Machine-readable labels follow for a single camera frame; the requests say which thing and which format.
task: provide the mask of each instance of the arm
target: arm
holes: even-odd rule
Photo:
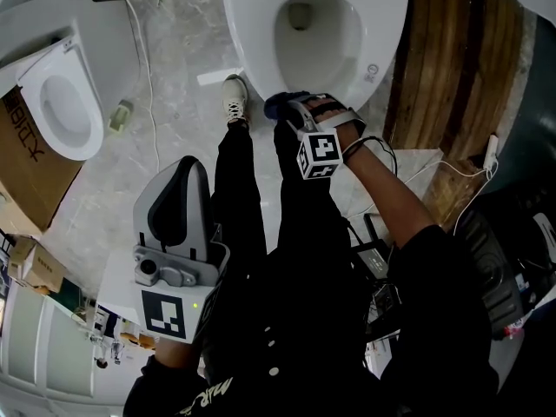
[[[330,99],[311,101],[308,108],[316,108],[330,102]],[[317,116],[315,120],[323,122],[345,111],[328,111]],[[359,139],[352,123],[341,125],[337,133],[342,151]],[[373,198],[398,247],[402,248],[421,230],[434,225],[433,218],[419,198],[393,175],[370,149],[361,147],[349,158],[347,166]]]
[[[338,138],[344,150],[359,137],[352,124],[345,124]],[[382,384],[419,415],[471,415],[475,403],[488,408],[498,386],[488,364],[492,331],[467,253],[434,225],[422,202],[367,147],[347,166],[401,248],[388,278],[399,289],[404,315],[398,351]]]
[[[194,345],[161,338],[156,343],[155,358],[165,367],[197,372],[201,351]]]
[[[123,415],[174,415],[193,402],[208,385],[197,374],[197,346],[161,338],[129,393]]]

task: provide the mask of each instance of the power strip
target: power strip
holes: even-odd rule
[[[498,142],[497,136],[490,135],[488,147],[486,147],[485,162],[483,163],[483,169],[486,171],[493,170],[493,165],[496,162],[496,152],[498,151]]]

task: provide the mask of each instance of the strap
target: strap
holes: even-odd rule
[[[367,125],[352,109],[349,109],[345,113],[340,113],[337,116],[330,117],[330,119],[327,119],[324,122],[317,123],[317,128],[319,129],[319,131],[324,131],[325,129],[335,129],[338,128],[340,125],[343,125],[344,123],[352,121],[355,121],[355,127],[357,128],[357,132],[361,136],[363,134],[363,131],[365,131],[365,127],[367,127]]]
[[[346,109],[346,107],[343,104],[339,103],[338,101],[334,101],[329,103],[323,103],[318,107],[314,107],[308,110],[309,113],[311,113],[311,116],[313,118],[316,118],[317,116],[323,115],[327,111],[334,111],[335,109]]]

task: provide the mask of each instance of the person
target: person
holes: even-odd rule
[[[275,126],[281,227],[277,249],[267,255],[247,101],[245,84],[231,76],[223,84],[228,133],[212,199],[231,257],[204,345],[161,339],[124,415],[446,416],[487,409],[498,387],[488,364],[490,323],[454,238],[367,147],[349,157],[400,249],[388,273],[404,306],[399,350],[378,380],[363,364],[368,304],[350,263],[345,220],[329,179],[302,179],[300,144],[286,122]],[[331,102],[311,100],[307,108]],[[315,120],[341,112],[325,110]],[[342,150],[359,138],[352,122],[337,133]],[[206,379],[197,374],[201,353]]]

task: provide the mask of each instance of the drain hole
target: drain hole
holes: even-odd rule
[[[307,3],[291,3],[288,7],[289,24],[297,31],[306,31],[313,22],[313,7]]]

